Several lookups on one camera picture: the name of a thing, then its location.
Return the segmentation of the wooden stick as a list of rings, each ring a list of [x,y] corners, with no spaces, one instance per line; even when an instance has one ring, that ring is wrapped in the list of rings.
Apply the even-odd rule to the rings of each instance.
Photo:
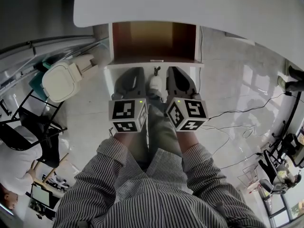
[[[57,168],[66,160],[69,153],[67,153],[60,161],[57,167],[53,168],[51,172],[45,177],[45,179],[42,181],[42,183],[46,183],[48,179],[52,176],[52,174],[57,170]]]

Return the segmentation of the person's right forearm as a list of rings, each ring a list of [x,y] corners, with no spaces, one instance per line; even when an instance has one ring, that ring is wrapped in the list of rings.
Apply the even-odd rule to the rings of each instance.
[[[226,176],[215,165],[209,151],[199,143],[195,133],[177,132],[177,138],[189,189],[193,192],[204,191],[226,181]]]

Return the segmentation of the black tablet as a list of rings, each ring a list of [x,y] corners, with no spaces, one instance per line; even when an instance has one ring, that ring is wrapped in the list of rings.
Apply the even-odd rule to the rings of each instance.
[[[50,208],[50,204],[51,204],[50,199],[52,197],[52,192],[51,191],[49,191],[45,188],[42,188],[39,185],[32,184],[31,197],[34,200],[42,203],[46,207]]]

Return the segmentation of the white desk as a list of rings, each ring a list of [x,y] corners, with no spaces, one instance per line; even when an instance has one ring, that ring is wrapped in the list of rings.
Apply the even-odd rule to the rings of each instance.
[[[73,19],[80,28],[133,20],[196,24],[304,65],[304,0],[75,0]]]

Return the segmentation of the window with black frame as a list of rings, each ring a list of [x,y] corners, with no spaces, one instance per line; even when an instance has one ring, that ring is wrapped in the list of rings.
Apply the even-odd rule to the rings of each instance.
[[[289,225],[304,228],[304,224],[303,226],[301,224],[301,219],[304,218],[304,199],[291,205],[285,194],[272,195],[262,191],[260,197],[271,228],[283,228]]]

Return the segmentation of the person's left forearm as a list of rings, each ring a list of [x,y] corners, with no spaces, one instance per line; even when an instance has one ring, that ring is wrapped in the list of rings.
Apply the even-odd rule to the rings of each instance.
[[[128,146],[132,138],[131,133],[116,133],[102,141],[96,155],[76,176],[76,183],[88,186],[99,193],[112,195],[118,174],[126,164]]]

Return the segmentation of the teal plastic container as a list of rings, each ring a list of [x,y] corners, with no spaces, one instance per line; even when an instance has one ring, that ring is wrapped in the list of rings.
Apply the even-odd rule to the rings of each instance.
[[[39,62],[34,65],[34,69],[38,70],[38,73],[29,82],[30,87],[43,101],[46,101],[48,97],[43,90],[42,78],[51,66],[52,64],[47,61]]]

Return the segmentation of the white drawer with wooden inside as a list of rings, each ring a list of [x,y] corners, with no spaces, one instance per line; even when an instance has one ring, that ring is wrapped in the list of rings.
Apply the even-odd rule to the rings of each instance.
[[[200,26],[168,21],[109,24],[110,63],[106,70],[130,67],[203,68]]]

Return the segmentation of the person's striped shirt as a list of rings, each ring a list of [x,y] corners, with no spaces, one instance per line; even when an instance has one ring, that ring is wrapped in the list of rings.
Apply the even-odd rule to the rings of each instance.
[[[227,181],[204,191],[189,189],[182,156],[164,150],[145,171],[128,151],[112,195],[75,182],[53,227],[266,228]]]

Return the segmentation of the cream plastic trash bin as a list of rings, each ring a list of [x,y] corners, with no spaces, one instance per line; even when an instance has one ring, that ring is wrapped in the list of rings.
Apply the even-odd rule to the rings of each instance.
[[[56,62],[42,78],[45,94],[54,103],[61,103],[80,90],[80,82],[98,73],[92,54],[85,54]]]

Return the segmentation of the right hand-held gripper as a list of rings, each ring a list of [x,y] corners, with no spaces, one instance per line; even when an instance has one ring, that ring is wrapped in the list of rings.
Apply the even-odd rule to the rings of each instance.
[[[167,70],[166,115],[177,132],[194,132],[209,118],[205,101],[197,92],[194,81],[177,66]]]

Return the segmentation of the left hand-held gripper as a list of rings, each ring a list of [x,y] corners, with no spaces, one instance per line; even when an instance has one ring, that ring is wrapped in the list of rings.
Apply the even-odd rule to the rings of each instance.
[[[109,101],[109,121],[118,133],[139,133],[145,123],[148,109],[143,67],[124,72],[114,85]]]

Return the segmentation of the person's right white shoe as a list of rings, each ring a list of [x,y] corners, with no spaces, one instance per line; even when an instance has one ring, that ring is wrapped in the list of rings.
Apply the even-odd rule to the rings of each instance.
[[[150,79],[149,88],[161,91],[162,89],[162,80],[160,76],[153,76]]]

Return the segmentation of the person's grey trousers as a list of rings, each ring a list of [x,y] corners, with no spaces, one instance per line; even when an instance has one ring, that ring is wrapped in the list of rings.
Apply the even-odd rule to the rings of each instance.
[[[168,117],[164,115],[162,95],[157,89],[149,89],[147,123],[136,133],[129,151],[142,170],[148,169],[158,150],[181,157],[176,132]]]

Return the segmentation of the black folding chair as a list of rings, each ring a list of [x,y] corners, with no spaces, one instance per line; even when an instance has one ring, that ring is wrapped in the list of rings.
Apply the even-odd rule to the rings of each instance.
[[[43,154],[38,159],[39,162],[46,164],[51,168],[58,166],[59,157],[59,135],[67,130],[67,128],[61,127],[54,122],[54,118],[60,110],[63,103],[55,106],[47,101],[43,101],[40,98],[33,95],[33,90],[22,101],[20,107],[16,110],[10,120],[0,122],[0,140],[8,147],[18,152],[29,150],[34,146],[40,144]],[[44,103],[46,106],[55,108],[53,115],[47,117],[45,115],[38,116],[23,107],[24,103],[29,97],[35,98],[38,101]],[[21,126],[28,129],[37,138],[36,141],[31,143],[26,140],[24,136],[18,133],[15,129],[8,124],[13,122],[20,122]]]

